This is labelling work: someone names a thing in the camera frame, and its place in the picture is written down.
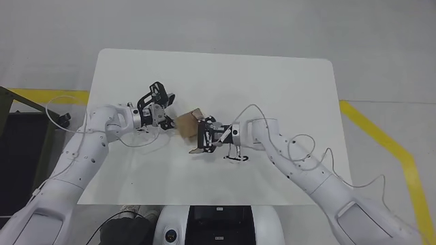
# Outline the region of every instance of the white table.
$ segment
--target white table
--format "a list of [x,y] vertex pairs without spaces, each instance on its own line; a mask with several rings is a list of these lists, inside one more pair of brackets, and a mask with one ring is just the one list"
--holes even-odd
[[[178,116],[199,107],[230,123],[250,103],[279,120],[281,134],[307,133],[316,140],[315,156],[327,147],[335,167],[351,181],[332,64],[321,59],[105,49],[99,54],[89,108],[105,103],[134,103],[155,81],[176,94],[168,108]],[[242,119],[260,116],[250,109]],[[141,139],[123,139],[140,144]],[[162,134],[153,145],[110,145],[102,168],[81,204],[313,204],[295,184],[267,161],[265,152],[243,149],[244,163],[213,154],[188,154],[177,132]]]

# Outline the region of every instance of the cable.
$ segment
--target cable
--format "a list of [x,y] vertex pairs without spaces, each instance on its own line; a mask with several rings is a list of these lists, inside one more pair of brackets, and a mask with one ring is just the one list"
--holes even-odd
[[[50,105],[54,100],[59,99],[59,98],[61,98],[61,97],[72,98],[72,99],[75,99],[76,101],[79,101],[81,105],[85,105],[85,104],[83,104],[83,102],[82,102],[81,100],[79,100],[77,97],[73,97],[73,96],[61,95],[61,96],[58,96],[58,97],[54,97],[54,98],[52,98],[52,99],[51,99],[51,100],[46,104],[45,109],[46,109],[46,114],[47,114],[48,119],[49,119],[49,120],[50,120],[54,125],[56,125],[56,127],[60,128],[60,129],[62,129],[62,130],[64,130],[64,131],[67,131],[67,132],[69,132],[69,133],[80,133],[80,134],[83,134],[83,135],[85,135],[85,134],[90,134],[90,133],[96,133],[96,132],[105,133],[105,131],[98,131],[98,130],[92,130],[92,131],[90,131],[90,132],[86,132],[86,130],[87,130],[87,122],[88,122],[88,111],[87,111],[87,110],[85,110],[84,131],[72,131],[72,130],[69,130],[69,129],[63,128],[61,125],[57,124],[57,123],[53,120],[53,118],[50,116],[50,114],[48,113],[48,106],[49,106],[49,105]],[[155,137],[151,142],[148,142],[148,143],[146,143],[146,144],[139,145],[139,146],[131,146],[131,145],[125,143],[125,142],[121,139],[121,137],[119,137],[119,136],[117,136],[117,135],[113,135],[113,136],[115,136],[116,138],[118,138],[118,140],[119,140],[119,141],[120,141],[124,146],[127,146],[127,147],[129,147],[129,148],[139,148],[139,147],[147,146],[147,145],[153,143],[154,141],[156,141],[157,138],[159,137],[159,133],[157,134],[157,136],[156,136],[156,137]]]
[[[62,98],[62,97],[67,97],[67,98],[70,98],[70,99],[75,99],[76,101],[79,101],[79,104],[81,104],[81,105],[85,105],[81,100],[79,100],[77,97],[73,97],[73,96],[69,96],[69,95],[61,95],[61,96],[58,96],[58,97],[54,97],[54,98],[52,98],[46,105],[45,105],[45,111],[46,111],[46,115],[47,115],[47,117],[48,117],[48,119],[56,126],[56,127],[58,127],[58,128],[60,128],[60,129],[62,129],[62,130],[64,130],[64,131],[66,131],[66,132],[69,132],[69,133],[79,133],[79,134],[83,134],[83,136],[82,136],[82,139],[81,139],[81,141],[80,141],[80,143],[79,143],[79,147],[78,147],[78,149],[77,149],[77,155],[71,160],[71,163],[69,163],[68,164],[68,166],[67,167],[65,167],[65,169],[63,169],[63,170],[61,170],[59,173],[57,173],[57,174],[55,174],[55,175],[53,175],[53,176],[51,176],[51,177],[49,177],[49,178],[47,178],[47,179],[45,179],[45,181],[43,181],[33,192],[32,192],[32,196],[31,196],[31,198],[30,198],[30,200],[27,202],[27,204],[26,204],[26,206],[33,200],[33,199],[35,199],[35,197],[40,193],[40,191],[41,191],[41,189],[42,189],[42,187],[47,183],[47,181],[49,181],[50,179],[54,179],[54,178],[56,178],[57,176],[59,176],[59,175],[61,175],[61,174],[63,174],[64,172],[66,172],[72,165],[73,165],[73,163],[74,163],[74,161],[80,156],[80,149],[82,148],[82,144],[83,144],[83,141],[84,141],[84,137],[85,137],[85,135],[86,134],[90,134],[90,133],[95,133],[95,132],[102,132],[102,133],[105,133],[105,131],[91,131],[91,132],[86,132],[86,130],[87,130],[87,125],[88,125],[88,111],[87,110],[85,110],[85,115],[84,115],[84,125],[83,125],[83,131],[81,131],[80,130],[80,128],[79,128],[79,130],[78,131],[72,131],[72,130],[69,130],[69,129],[66,129],[66,128],[64,128],[64,127],[62,127],[61,125],[59,125],[59,124],[57,124],[54,120],[53,120],[53,118],[51,117],[51,115],[49,114],[49,110],[48,110],[48,106],[54,101],[54,100],[56,100],[56,99],[60,99],[60,98]],[[119,137],[119,136],[117,136],[117,135],[113,135],[113,136],[115,136],[116,138],[118,138],[118,140],[124,145],[124,146],[127,146],[127,147],[129,147],[129,148],[139,148],[139,147],[143,147],[143,146],[147,146],[147,145],[149,145],[149,144],[152,144],[154,141],[156,141],[157,140],[157,138],[159,137],[159,132],[157,133],[157,135],[155,136],[155,138],[153,138],[153,140],[151,141],[151,142],[147,142],[147,143],[145,143],[145,144],[142,144],[142,145],[139,145],[139,146],[131,146],[131,145],[129,145],[129,144],[127,144],[127,143],[125,143],[122,139],[121,139],[121,137]]]
[[[273,141],[271,140],[271,134],[270,134],[270,129],[269,129],[269,126],[268,126],[268,122],[266,121],[266,117],[265,117],[265,114],[263,113],[263,111],[259,108],[259,106],[258,105],[256,105],[256,104],[254,104],[254,103],[252,103],[252,104],[250,104],[250,105],[248,105],[234,120],[233,120],[233,122],[232,122],[232,124],[230,124],[230,126],[224,131],[224,133],[223,134],[225,134],[225,132],[228,130],[228,129],[230,129],[231,127],[232,127],[232,125],[240,118],[240,116],[248,109],[248,108],[250,108],[251,106],[253,106],[253,107],[256,107],[258,110],[259,110],[259,112],[260,112],[260,114],[262,115],[262,118],[264,119],[264,121],[265,121],[265,125],[266,125],[266,130],[267,130],[267,132],[268,132],[268,139],[269,139],[269,142],[272,144],[272,146],[274,147],[274,149],[276,150],[276,152],[277,152],[277,154],[278,155],[281,155],[280,154],[280,152],[279,152],[279,150],[278,150],[278,148],[274,145],[274,143],[273,143]],[[295,139],[296,137],[298,137],[298,136],[301,136],[301,135],[306,135],[306,136],[308,136],[308,137],[310,137],[312,140],[313,140],[313,148],[312,148],[312,151],[309,153],[309,154],[307,154],[306,155],[306,157],[305,158],[303,158],[303,159],[296,159],[296,160],[293,160],[292,158],[291,158],[291,156],[290,156],[290,150],[289,150],[289,145],[292,143],[292,141],[293,141],[293,139]],[[315,150],[315,139],[312,137],[312,136],[310,136],[310,135],[307,135],[307,134],[304,134],[304,133],[302,133],[302,134],[298,134],[298,135],[296,135],[296,136],[294,136],[291,140],[290,140],[290,142],[287,144],[287,155],[288,155],[288,157],[289,158],[287,158],[287,157],[284,157],[283,155],[281,155],[283,158],[285,158],[285,159],[288,159],[289,161],[291,161],[296,167],[297,167],[297,164],[295,164],[295,162],[296,161],[302,161],[302,160],[304,160],[304,159],[306,159],[306,158],[308,158],[310,155],[311,155],[311,153]],[[326,155],[328,154],[328,151],[330,151],[330,154],[331,154],[331,157],[332,157],[332,172],[333,172],[333,174],[337,177],[337,178],[339,178],[344,184],[346,184],[346,185],[348,185],[348,186],[350,186],[350,187],[353,187],[353,188],[356,188],[356,189],[361,189],[361,188],[364,188],[364,187],[367,187],[367,186],[370,186],[371,184],[373,184],[378,178],[380,178],[380,177],[382,177],[382,179],[383,179],[383,191],[382,191],[382,194],[381,194],[381,202],[383,203],[383,205],[384,205],[384,207],[395,217],[395,218],[397,218],[397,219],[399,219],[402,223],[404,223],[405,225],[407,225],[407,226],[409,226],[411,229],[413,229],[414,231],[416,231],[417,233],[419,233],[420,234],[420,236],[424,239],[424,241],[427,243],[427,245],[432,245],[430,242],[429,242],[429,240],[427,239],[427,237],[419,230],[419,229],[417,229],[417,228],[415,228],[414,226],[412,226],[412,225],[410,225],[409,223],[407,223],[407,222],[405,222],[402,218],[400,218],[399,216],[397,216],[396,214],[394,214],[394,212],[388,207],[388,205],[386,204],[386,202],[385,202],[385,193],[386,193],[386,176],[384,175],[384,174],[380,174],[380,175],[378,175],[376,178],[374,178],[372,181],[370,181],[369,183],[367,183],[367,184],[363,184],[363,185],[360,185],[360,186],[354,186],[354,185],[352,185],[352,184],[350,184],[350,183],[348,183],[348,182],[346,182],[340,175],[338,175],[338,173],[336,172],[336,170],[334,169],[334,155],[333,155],[333,151],[332,151],[332,149],[331,148],[327,148],[326,149],[326,151],[324,152],[324,154],[322,155],[322,157],[321,157],[321,159],[319,160],[319,162],[317,163],[317,165],[315,166],[315,167],[312,167],[312,168],[310,168],[310,169],[302,169],[302,168],[299,168],[299,170],[301,170],[301,171],[312,171],[312,170],[314,170],[314,169],[316,169],[316,168],[318,168],[321,164],[322,164],[322,161],[326,158]]]
[[[291,143],[293,143],[294,139],[296,139],[298,136],[307,136],[307,137],[309,137],[310,139],[312,139],[312,141],[313,141],[313,147],[312,147],[312,150],[311,150],[308,154],[306,154],[306,156],[305,156],[304,158],[296,159],[296,160],[292,160],[292,158],[291,158],[291,154],[290,154],[290,152],[289,152],[289,146],[290,146]],[[309,158],[309,157],[311,156],[311,154],[312,154],[313,151],[315,150],[315,147],[316,147],[316,141],[315,141],[315,139],[314,139],[313,137],[311,137],[310,135],[308,135],[308,134],[306,134],[306,133],[300,133],[300,134],[298,134],[298,135],[295,135],[293,138],[291,138],[291,140],[287,143],[287,156],[289,157],[289,160],[291,160],[291,161],[293,161],[293,162],[304,161],[306,158]]]
[[117,137],[118,140],[119,140],[119,141],[120,141],[124,146],[126,146],[126,147],[129,147],[129,148],[140,148],[140,147],[148,146],[148,145],[150,145],[151,143],[153,143],[154,141],[156,141],[157,138],[159,137],[159,135],[160,135],[160,133],[157,132],[157,135],[155,136],[155,138],[153,138],[153,140],[151,140],[151,142],[147,142],[147,143],[145,143],[145,144],[143,144],[143,145],[137,145],[137,146],[131,146],[131,145],[125,143],[123,140],[121,140],[121,137],[119,137],[119,136],[115,136],[115,137]]
[[121,212],[118,212],[118,213],[116,213],[115,215],[113,215],[113,216],[111,216],[110,218],[108,218],[107,220],[105,220],[104,223],[102,223],[102,224],[97,228],[97,230],[95,230],[95,232],[94,232],[93,235],[89,238],[88,242],[87,242],[85,245],[88,245],[89,242],[91,242],[91,240],[94,238],[94,235],[98,232],[98,230],[100,230],[100,229],[103,227],[103,225],[105,225],[108,221],[110,221],[110,220],[111,220],[112,218],[114,218],[115,216],[118,216],[119,214],[122,214],[122,213],[132,213],[132,214],[134,214],[134,215],[136,215],[136,216],[140,216],[141,218],[144,218],[143,215],[141,215],[141,214],[139,214],[139,213],[137,213],[137,212],[134,212],[134,211],[121,211]]

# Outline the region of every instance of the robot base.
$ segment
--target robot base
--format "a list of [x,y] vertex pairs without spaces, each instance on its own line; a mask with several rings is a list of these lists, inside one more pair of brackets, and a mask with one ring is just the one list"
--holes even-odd
[[284,245],[272,206],[166,206],[153,245]]

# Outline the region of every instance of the white cable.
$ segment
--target white cable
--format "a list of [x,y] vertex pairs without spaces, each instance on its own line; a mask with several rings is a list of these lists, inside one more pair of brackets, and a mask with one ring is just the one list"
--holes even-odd
[[[259,112],[260,112],[260,114],[262,115],[262,118],[264,119],[264,121],[265,121],[265,125],[266,125],[266,130],[267,130],[267,132],[268,132],[268,139],[269,139],[269,141],[270,141],[270,143],[272,144],[272,146],[275,148],[275,150],[276,150],[276,152],[277,152],[277,154],[278,155],[281,155],[280,154],[280,152],[279,152],[279,150],[277,149],[277,147],[274,145],[274,143],[273,143],[273,141],[271,140],[271,135],[270,135],[270,129],[269,129],[269,126],[268,126],[268,122],[266,121],[266,117],[265,117],[265,114],[263,113],[263,111],[259,108],[259,106],[257,105],[257,104],[254,104],[254,103],[252,103],[252,104],[250,104],[250,105],[248,105],[234,120],[233,120],[233,122],[230,124],[230,126],[225,130],[225,132],[228,130],[228,129],[230,129],[230,127],[240,118],[240,116],[248,109],[248,108],[250,108],[251,106],[253,106],[253,107],[256,107],[258,110],[259,110]],[[290,140],[290,142],[288,143],[288,145],[287,145],[287,155],[288,155],[288,157],[289,158],[287,158],[287,157],[284,157],[283,155],[281,155],[283,158],[285,158],[285,159],[288,159],[289,161],[291,161],[296,167],[297,167],[297,164],[295,164],[295,162],[296,161],[302,161],[303,159],[306,159],[307,157],[310,157],[310,155],[311,155],[311,153],[315,150],[315,139],[313,139],[313,137],[311,137],[310,135],[307,135],[308,137],[310,137],[312,140],[313,140],[313,149],[312,149],[312,151],[309,153],[309,154],[307,154],[306,155],[306,157],[305,158],[303,158],[303,159],[299,159],[299,160],[293,160],[292,158],[291,158],[291,156],[290,156],[290,150],[289,150],[289,145],[292,143],[292,141],[293,141],[293,139],[295,139],[296,137],[298,137],[298,136],[301,136],[301,135],[307,135],[307,134],[299,134],[299,135],[296,135],[296,136],[294,136],[291,140]],[[316,168],[318,168],[320,165],[321,165],[321,163],[322,163],[322,161],[324,160],[324,158],[326,158],[326,155],[327,155],[327,153],[328,153],[328,151],[330,151],[330,154],[331,154],[331,157],[332,157],[332,172],[333,172],[333,174],[337,177],[337,178],[339,178],[344,184],[346,184],[346,185],[348,185],[348,186],[350,186],[350,187],[353,187],[353,188],[356,188],[356,189],[361,189],[361,188],[364,188],[364,187],[367,187],[367,186],[370,186],[371,184],[373,184],[378,178],[380,178],[380,177],[382,177],[382,179],[383,179],[383,191],[382,191],[382,194],[381,194],[381,202],[383,203],[383,205],[384,205],[384,207],[395,217],[395,218],[397,218],[397,219],[399,219],[401,222],[403,222],[405,225],[407,225],[407,226],[409,226],[411,229],[413,229],[414,231],[416,231],[417,233],[419,233],[420,234],[420,236],[424,239],[424,241],[427,243],[427,245],[432,245],[430,242],[429,242],[429,240],[427,239],[427,237],[419,230],[419,229],[417,229],[417,228],[415,228],[414,226],[412,226],[412,225],[410,225],[409,223],[406,223],[402,218],[400,218],[399,216],[397,216],[396,214],[394,214],[394,212],[388,207],[388,205],[386,204],[386,202],[385,202],[385,199],[384,199],[384,197],[385,197],[385,192],[386,192],[386,176],[384,175],[384,174],[380,174],[380,175],[378,175],[376,178],[374,178],[372,181],[370,181],[369,183],[367,183],[367,184],[364,184],[364,185],[360,185],[360,186],[354,186],[354,185],[352,185],[352,184],[349,184],[348,182],[346,182],[340,175],[338,175],[338,173],[336,172],[336,170],[334,169],[334,155],[333,155],[333,151],[332,151],[332,149],[331,148],[327,148],[326,149],[326,151],[324,152],[324,154],[322,155],[322,157],[321,157],[321,159],[320,159],[320,161],[318,162],[318,164],[315,166],[315,167],[312,167],[311,169],[302,169],[302,168],[299,168],[299,170],[302,170],[302,171],[311,171],[311,170],[314,170],[314,169],[316,169]]]
[[[48,117],[48,119],[50,119],[50,121],[51,121],[54,125],[56,125],[58,128],[60,128],[60,129],[62,129],[62,130],[64,130],[64,131],[67,131],[67,132],[69,132],[69,133],[81,133],[81,134],[83,134],[83,135],[85,135],[85,134],[90,134],[90,133],[96,133],[96,132],[105,133],[105,131],[97,131],[97,130],[92,130],[92,131],[90,131],[90,132],[86,132],[86,130],[87,130],[87,122],[88,122],[88,111],[87,111],[87,110],[85,110],[85,122],[84,122],[84,130],[85,130],[85,131],[72,131],[72,130],[69,130],[69,129],[63,128],[61,125],[57,124],[57,123],[53,120],[53,118],[51,118],[50,114],[48,113],[48,106],[49,106],[49,105],[50,105],[54,100],[59,99],[59,98],[61,98],[61,97],[69,97],[69,98],[75,99],[76,101],[79,101],[81,105],[85,105],[85,104],[83,104],[83,102],[82,102],[81,100],[79,100],[77,97],[68,96],[68,95],[61,95],[61,96],[58,96],[58,97],[54,97],[54,98],[51,99],[51,100],[46,104],[46,106],[45,106],[47,117]],[[121,139],[121,137],[119,137],[119,136],[117,136],[117,135],[113,135],[113,136],[115,136],[116,138],[118,138],[118,140],[119,140],[119,141],[120,141],[124,146],[127,146],[127,147],[129,147],[129,148],[139,148],[139,147],[147,146],[147,145],[153,143],[154,141],[156,141],[156,139],[159,137],[159,133],[157,134],[157,136],[156,136],[156,137],[155,137],[151,142],[148,142],[148,143],[146,143],[146,144],[139,145],[139,146],[130,146],[129,144],[125,143],[125,142]]]
[[[53,175],[53,176],[51,176],[51,177],[49,177],[49,178],[47,178],[47,179],[45,179],[45,181],[43,181],[39,186],[38,186],[38,188],[37,189],[35,189],[34,190],[34,192],[32,193],[32,196],[31,196],[31,198],[30,198],[30,200],[27,202],[27,204],[26,204],[26,206],[40,193],[40,191],[41,191],[41,189],[42,189],[42,187],[47,183],[47,181],[49,181],[50,179],[54,179],[54,178],[56,178],[57,176],[59,176],[59,175],[61,175],[61,174],[63,174],[64,172],[66,172],[71,166],[72,166],[72,164],[74,163],[74,161],[79,157],[79,155],[80,155],[80,149],[81,149],[81,147],[82,147],[82,143],[83,143],[83,141],[84,141],[84,137],[85,137],[85,135],[88,133],[88,134],[90,134],[90,133],[94,133],[94,132],[102,132],[102,133],[105,133],[105,131],[91,131],[91,132],[86,132],[86,130],[87,130],[87,125],[88,125],[88,111],[87,110],[85,110],[85,115],[84,115],[84,131],[72,131],[72,130],[69,130],[69,129],[66,129],[66,128],[64,128],[64,127],[62,127],[61,125],[59,125],[59,124],[57,124],[54,120],[53,120],[53,118],[51,117],[51,115],[49,114],[49,111],[48,111],[48,106],[54,101],[54,100],[56,100],[56,99],[60,99],[61,97],[67,97],[67,98],[70,98],[70,99],[75,99],[76,101],[79,101],[79,104],[81,104],[81,105],[85,105],[80,99],[78,99],[77,97],[73,97],[73,96],[69,96],[69,95],[61,95],[61,96],[58,96],[58,97],[54,97],[54,98],[52,98],[46,105],[45,105],[45,111],[46,111],[46,115],[47,115],[47,117],[48,117],[48,119],[56,126],[56,127],[58,127],[58,128],[60,128],[60,129],[62,129],[62,130],[64,130],[64,131],[67,131],[67,132],[69,132],[69,133],[79,133],[79,134],[83,134],[83,136],[82,136],[82,139],[81,139],[81,141],[80,141],[80,144],[79,144],[79,147],[78,147],[78,149],[77,149],[77,155],[71,160],[71,163],[69,163],[68,164],[68,166],[65,168],[65,169],[63,169],[63,170],[61,170],[59,173],[57,173],[57,174],[55,174],[55,175]],[[127,147],[129,147],[129,148],[139,148],[139,147],[143,147],[143,146],[147,146],[147,145],[149,145],[149,144],[152,144],[154,141],[156,141],[157,140],[157,138],[159,137],[159,132],[157,133],[157,135],[155,136],[155,138],[151,141],[151,142],[147,142],[147,143],[145,143],[145,144],[142,144],[142,145],[139,145],[139,146],[131,146],[131,145],[129,145],[129,144],[127,144],[127,143],[125,143],[122,139],[121,139],[121,137],[119,137],[119,136],[117,136],[117,135],[113,135],[113,136],[115,136],[116,138],[118,138],[118,140],[124,145],[124,146],[127,146]]]

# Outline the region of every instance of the gray floor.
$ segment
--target gray floor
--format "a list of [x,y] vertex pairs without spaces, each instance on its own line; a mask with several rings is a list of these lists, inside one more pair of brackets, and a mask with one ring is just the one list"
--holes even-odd
[[[435,21],[436,0],[0,0],[0,85],[89,90],[103,48],[329,59],[339,99],[414,154],[435,221]],[[354,183],[385,173],[386,201],[415,223],[399,162],[343,126]],[[78,206],[72,244],[115,209]],[[280,214],[288,244],[336,244],[319,210]]]

